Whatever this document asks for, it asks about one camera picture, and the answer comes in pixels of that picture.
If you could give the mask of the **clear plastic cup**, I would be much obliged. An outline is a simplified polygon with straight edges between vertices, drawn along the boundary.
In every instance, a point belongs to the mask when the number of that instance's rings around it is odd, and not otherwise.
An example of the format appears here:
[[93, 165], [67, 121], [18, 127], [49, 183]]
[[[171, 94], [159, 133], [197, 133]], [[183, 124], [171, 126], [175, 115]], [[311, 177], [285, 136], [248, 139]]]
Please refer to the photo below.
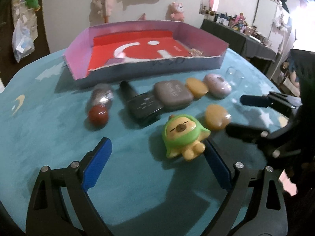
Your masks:
[[244, 75], [241, 71], [234, 67], [228, 67], [225, 74], [225, 80], [231, 85], [233, 89], [240, 87], [243, 79]]

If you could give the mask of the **lilac round case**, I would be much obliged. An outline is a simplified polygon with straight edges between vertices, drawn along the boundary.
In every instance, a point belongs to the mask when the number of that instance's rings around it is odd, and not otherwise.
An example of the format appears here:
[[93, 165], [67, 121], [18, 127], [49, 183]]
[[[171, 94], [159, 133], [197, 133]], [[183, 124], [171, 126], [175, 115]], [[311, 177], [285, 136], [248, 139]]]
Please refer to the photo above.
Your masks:
[[216, 98], [223, 99], [231, 94], [231, 85], [218, 74], [207, 74], [203, 79], [207, 85], [209, 92]]

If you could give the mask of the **amber dome soap front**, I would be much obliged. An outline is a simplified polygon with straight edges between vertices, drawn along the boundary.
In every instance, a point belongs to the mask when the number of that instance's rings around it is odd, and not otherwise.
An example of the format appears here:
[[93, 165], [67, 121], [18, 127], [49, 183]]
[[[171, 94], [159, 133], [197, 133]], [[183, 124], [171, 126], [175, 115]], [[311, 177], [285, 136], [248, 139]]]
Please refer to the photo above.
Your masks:
[[211, 131], [220, 131], [231, 122], [231, 115], [221, 105], [210, 104], [205, 111], [205, 121]]

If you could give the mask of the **amber dome soap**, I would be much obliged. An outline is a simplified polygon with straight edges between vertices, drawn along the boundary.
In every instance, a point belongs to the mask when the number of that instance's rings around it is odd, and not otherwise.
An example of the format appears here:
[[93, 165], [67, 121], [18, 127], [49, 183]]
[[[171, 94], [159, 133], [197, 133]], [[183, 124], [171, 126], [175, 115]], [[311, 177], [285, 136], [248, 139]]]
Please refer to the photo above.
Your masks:
[[231, 122], [231, 115], [221, 105], [210, 104], [205, 111], [205, 121], [211, 131], [220, 131]]
[[193, 94], [195, 99], [200, 99], [209, 92], [207, 85], [196, 78], [190, 77], [186, 79], [185, 85]]

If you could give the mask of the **yellow green capybara toy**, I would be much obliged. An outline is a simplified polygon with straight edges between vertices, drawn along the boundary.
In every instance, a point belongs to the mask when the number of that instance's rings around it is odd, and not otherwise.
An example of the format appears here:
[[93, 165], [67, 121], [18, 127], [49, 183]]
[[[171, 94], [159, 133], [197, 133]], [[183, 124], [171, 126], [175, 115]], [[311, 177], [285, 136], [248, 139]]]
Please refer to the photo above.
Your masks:
[[191, 161], [206, 149], [203, 140], [211, 131], [205, 128], [195, 117], [188, 114], [172, 114], [163, 127], [162, 138], [166, 146], [167, 158], [182, 156]]

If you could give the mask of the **brown eye shadow case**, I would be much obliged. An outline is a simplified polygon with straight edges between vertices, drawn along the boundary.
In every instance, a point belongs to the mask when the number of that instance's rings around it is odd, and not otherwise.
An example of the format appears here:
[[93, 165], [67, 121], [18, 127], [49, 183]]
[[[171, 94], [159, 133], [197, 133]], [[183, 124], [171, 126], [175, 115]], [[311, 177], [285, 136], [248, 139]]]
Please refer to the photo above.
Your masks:
[[194, 100], [193, 94], [178, 80], [158, 82], [154, 84], [153, 92], [166, 110], [185, 108]]

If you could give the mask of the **silver shiny egg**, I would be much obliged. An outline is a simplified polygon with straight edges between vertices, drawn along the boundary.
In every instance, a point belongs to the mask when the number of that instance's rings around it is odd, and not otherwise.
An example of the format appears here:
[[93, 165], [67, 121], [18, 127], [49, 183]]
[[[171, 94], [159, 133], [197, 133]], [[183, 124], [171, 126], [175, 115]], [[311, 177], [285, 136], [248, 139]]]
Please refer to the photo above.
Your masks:
[[112, 107], [113, 100], [114, 92], [111, 86], [106, 83], [97, 84], [93, 88], [90, 99], [86, 105], [86, 112], [95, 105], [101, 105], [109, 110]]

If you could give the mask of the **black nail polish bottle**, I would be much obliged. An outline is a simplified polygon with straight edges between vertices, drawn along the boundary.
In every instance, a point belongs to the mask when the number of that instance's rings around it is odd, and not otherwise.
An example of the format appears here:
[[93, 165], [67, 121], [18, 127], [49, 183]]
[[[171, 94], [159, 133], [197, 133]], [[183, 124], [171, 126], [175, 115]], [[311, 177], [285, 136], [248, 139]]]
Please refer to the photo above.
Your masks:
[[127, 81], [120, 82], [120, 91], [129, 114], [140, 126], [147, 126], [159, 119], [163, 105], [151, 92], [138, 94]]

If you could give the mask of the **dark cloth covered table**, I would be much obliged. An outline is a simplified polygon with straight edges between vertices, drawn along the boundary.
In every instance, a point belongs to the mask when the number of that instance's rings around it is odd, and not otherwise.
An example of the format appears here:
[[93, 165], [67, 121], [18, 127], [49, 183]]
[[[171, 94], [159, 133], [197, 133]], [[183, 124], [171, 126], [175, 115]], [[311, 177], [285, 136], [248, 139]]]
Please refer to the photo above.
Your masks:
[[230, 27], [204, 19], [201, 29], [227, 42], [231, 50], [265, 75], [270, 65], [275, 62], [276, 53], [273, 50]]

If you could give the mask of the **teal moon star blanket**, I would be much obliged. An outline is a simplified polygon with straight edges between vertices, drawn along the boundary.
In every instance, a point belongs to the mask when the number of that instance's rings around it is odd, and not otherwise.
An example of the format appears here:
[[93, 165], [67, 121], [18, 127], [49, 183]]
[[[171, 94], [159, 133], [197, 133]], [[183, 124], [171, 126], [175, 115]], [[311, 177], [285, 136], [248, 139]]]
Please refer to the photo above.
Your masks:
[[21, 229], [32, 188], [43, 166], [64, 168], [103, 137], [113, 151], [89, 197], [115, 235], [200, 235], [226, 191], [204, 157], [168, 159], [162, 140], [169, 114], [140, 128], [119, 87], [109, 122], [87, 118], [90, 89], [78, 90], [62, 51], [21, 69], [1, 94], [1, 202]]

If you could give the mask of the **pink plush toy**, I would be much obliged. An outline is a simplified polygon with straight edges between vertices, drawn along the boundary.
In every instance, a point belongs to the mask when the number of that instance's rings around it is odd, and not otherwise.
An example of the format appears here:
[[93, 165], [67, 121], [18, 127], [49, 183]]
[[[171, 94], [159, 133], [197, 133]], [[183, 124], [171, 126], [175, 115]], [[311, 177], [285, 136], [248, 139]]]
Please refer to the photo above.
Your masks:
[[116, 0], [92, 0], [96, 12], [102, 17], [110, 17]]
[[172, 2], [170, 4], [170, 19], [174, 21], [183, 22], [184, 17], [184, 8], [182, 3]]

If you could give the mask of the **dark brown door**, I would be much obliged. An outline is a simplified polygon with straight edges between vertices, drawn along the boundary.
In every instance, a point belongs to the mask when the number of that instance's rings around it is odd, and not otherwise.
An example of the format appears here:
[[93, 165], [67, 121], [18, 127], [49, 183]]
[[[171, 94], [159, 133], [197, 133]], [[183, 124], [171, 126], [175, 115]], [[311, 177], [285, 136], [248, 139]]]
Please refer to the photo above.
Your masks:
[[50, 54], [42, 0], [1, 0], [1, 81]]

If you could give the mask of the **pink cardboard tray box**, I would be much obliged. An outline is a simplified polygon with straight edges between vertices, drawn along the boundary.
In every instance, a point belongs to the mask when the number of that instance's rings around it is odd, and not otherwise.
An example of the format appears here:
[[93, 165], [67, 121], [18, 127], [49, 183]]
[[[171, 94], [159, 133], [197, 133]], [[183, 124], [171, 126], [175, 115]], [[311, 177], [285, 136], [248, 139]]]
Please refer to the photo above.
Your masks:
[[[219, 69], [228, 43], [179, 21], [105, 23], [82, 31], [64, 52], [80, 88], [163, 74]], [[190, 56], [197, 49], [203, 56]]]

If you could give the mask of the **white plastic bag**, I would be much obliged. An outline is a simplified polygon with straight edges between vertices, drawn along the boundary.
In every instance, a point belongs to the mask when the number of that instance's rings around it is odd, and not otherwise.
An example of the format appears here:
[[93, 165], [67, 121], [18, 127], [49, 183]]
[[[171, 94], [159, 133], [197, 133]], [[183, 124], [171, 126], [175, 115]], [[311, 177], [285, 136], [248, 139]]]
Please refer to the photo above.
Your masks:
[[31, 31], [18, 19], [12, 36], [12, 49], [17, 63], [21, 59], [34, 52], [34, 41]]

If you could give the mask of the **pink plush toy centre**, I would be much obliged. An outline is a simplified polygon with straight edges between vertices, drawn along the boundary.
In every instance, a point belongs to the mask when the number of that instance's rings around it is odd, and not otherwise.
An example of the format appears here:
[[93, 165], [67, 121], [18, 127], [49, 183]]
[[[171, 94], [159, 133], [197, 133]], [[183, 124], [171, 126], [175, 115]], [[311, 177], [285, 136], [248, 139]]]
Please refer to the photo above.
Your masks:
[[92, 0], [96, 12], [102, 17], [110, 17], [116, 0]]

